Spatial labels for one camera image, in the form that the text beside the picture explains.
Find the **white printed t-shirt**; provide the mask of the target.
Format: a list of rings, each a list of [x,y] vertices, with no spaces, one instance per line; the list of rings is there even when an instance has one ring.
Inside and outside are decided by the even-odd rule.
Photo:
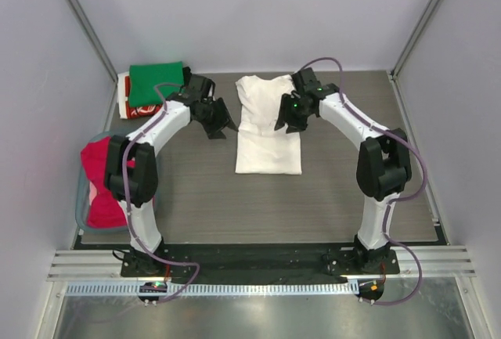
[[[243,76],[236,82],[241,103],[235,173],[300,175],[301,138],[275,130],[283,94],[294,90],[289,74],[273,79]]]

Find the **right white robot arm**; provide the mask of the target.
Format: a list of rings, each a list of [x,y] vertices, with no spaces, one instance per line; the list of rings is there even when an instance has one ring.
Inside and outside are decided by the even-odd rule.
[[[412,177],[407,140],[400,128],[390,130],[373,121],[341,93],[335,84],[321,84],[312,68],[291,75],[293,91],[283,94],[275,130],[303,132],[312,115],[339,130],[358,151],[356,182],[364,196],[362,224],[354,237],[349,261],[360,272],[379,272],[388,260],[390,243],[384,235],[394,204]]]

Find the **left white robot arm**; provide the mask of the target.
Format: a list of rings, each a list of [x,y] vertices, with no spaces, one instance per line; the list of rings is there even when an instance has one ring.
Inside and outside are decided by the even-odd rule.
[[[215,83],[205,76],[191,74],[179,92],[164,96],[158,84],[160,110],[144,125],[110,139],[103,185],[121,207],[127,223],[131,261],[151,276],[161,274],[166,265],[190,267],[191,262],[169,261],[164,240],[157,227],[153,199],[159,177],[157,155],[171,138],[195,121],[209,139],[224,139],[225,128],[237,130],[224,99],[216,98]]]

